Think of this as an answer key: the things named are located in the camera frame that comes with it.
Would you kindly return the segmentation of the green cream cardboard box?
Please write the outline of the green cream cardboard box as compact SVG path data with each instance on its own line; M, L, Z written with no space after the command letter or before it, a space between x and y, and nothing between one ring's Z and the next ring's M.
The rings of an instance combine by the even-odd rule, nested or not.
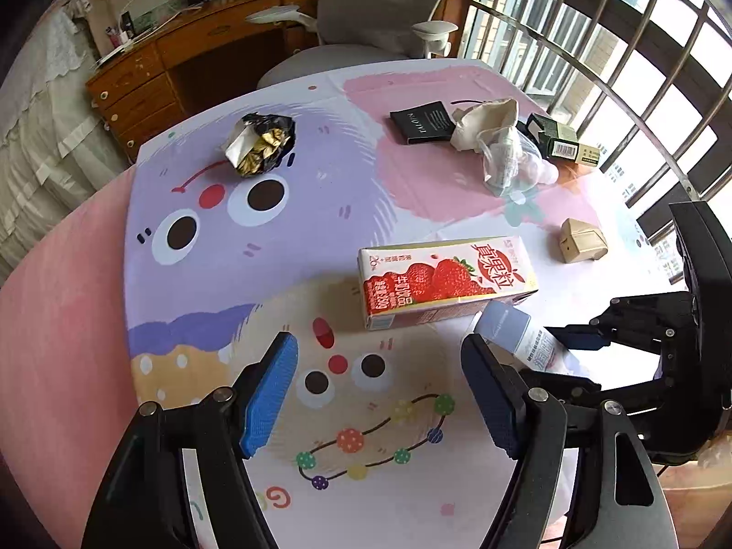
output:
M582 144L572 126L558 123L545 115L530 114L526 129L547 160L572 161L589 167L599 164L601 153L598 147Z

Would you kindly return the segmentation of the small tan cardboard box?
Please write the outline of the small tan cardboard box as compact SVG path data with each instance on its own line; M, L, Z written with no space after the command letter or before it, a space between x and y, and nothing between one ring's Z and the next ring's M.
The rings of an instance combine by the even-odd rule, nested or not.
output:
M608 253L608 243L601 229L574 218L563 222L558 244L566 263L599 260Z

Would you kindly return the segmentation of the cartoon printed tablecloth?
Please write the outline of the cartoon printed tablecloth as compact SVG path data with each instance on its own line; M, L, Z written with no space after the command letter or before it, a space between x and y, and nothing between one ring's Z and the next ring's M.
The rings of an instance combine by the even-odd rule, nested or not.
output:
M481 63L377 63L264 88L141 148L124 257L136 394L195 404L294 336L246 462L283 548L479 545L514 468L460 369L480 295L559 326L669 286L599 173L497 197L475 152L406 144L392 122L500 99L532 112Z

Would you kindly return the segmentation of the clear crumpled plastic bag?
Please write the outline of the clear crumpled plastic bag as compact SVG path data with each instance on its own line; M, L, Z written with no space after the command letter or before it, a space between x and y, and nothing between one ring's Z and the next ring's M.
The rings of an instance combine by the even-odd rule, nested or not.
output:
M476 143L483 155L484 185L497 197L524 194L558 180L557 167L515 126L483 130Z

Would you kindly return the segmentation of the lace cloth covered furniture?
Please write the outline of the lace cloth covered furniture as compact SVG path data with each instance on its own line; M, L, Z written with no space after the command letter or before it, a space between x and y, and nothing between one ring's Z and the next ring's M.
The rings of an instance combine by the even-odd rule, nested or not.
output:
M129 162L86 88L88 0L54 0L1 84L1 277Z

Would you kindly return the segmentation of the black gold snack bag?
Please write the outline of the black gold snack bag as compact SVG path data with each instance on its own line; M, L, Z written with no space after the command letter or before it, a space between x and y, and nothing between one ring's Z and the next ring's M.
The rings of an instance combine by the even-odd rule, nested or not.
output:
M246 114L223 144L223 155L241 177L272 171L293 150L295 126L286 115Z

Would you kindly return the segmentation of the metal window security grille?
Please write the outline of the metal window security grille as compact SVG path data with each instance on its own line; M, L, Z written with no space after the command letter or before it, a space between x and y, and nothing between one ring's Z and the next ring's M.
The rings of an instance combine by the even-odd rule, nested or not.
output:
M653 242L731 214L731 33L709 0L462 0L459 52L575 129Z

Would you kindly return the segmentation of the white paper bag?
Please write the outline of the white paper bag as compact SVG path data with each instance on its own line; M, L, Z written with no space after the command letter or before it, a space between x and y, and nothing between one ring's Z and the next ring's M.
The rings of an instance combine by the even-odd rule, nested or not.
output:
M455 125L449 143L455 150L474 150L478 136L485 133L489 139L513 128L519 119L519 103L505 98L474 104L469 108L453 110Z

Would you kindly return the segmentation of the pink bed sheet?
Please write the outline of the pink bed sheet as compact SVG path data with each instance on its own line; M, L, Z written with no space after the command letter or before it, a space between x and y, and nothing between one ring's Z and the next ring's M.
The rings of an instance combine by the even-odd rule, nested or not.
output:
M127 170L36 244L1 287L1 454L51 539L77 548L143 402L124 318Z

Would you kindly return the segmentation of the small black card box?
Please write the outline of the small black card box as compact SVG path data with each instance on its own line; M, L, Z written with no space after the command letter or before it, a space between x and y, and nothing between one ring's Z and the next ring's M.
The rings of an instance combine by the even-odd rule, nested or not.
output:
M390 118L406 144L449 141L455 122L442 102L391 112Z

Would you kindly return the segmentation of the strawberry milk carton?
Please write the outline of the strawberry milk carton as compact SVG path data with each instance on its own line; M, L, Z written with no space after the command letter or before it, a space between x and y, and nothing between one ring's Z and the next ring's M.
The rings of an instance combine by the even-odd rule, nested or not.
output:
M463 318L538 290L525 244L514 236L364 248L357 262L370 331Z

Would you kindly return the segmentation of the grey office chair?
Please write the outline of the grey office chair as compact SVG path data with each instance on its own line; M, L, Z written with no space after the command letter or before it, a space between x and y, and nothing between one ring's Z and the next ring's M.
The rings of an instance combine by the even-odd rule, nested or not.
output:
M273 67L258 87L338 68L411 58L444 57L458 26L433 17L439 0L318 0L317 15L296 4L279 5L247 17L251 24L298 24L318 44Z

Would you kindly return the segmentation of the white blue milk carton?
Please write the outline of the white blue milk carton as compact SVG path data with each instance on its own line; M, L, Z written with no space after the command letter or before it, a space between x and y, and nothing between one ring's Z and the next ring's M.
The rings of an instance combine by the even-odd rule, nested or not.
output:
M517 369L582 376L577 358L527 313L501 301L490 301L475 322L480 334L497 352L499 361Z

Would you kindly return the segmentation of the wooden desk with drawers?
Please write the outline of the wooden desk with drawers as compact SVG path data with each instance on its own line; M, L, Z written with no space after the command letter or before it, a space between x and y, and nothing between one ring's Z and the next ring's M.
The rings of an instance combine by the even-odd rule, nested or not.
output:
M317 44L294 24L252 24L248 16L294 4L313 16L318 0L211 0L174 19L87 82L92 107L135 161L140 146L183 120L254 91L292 54Z

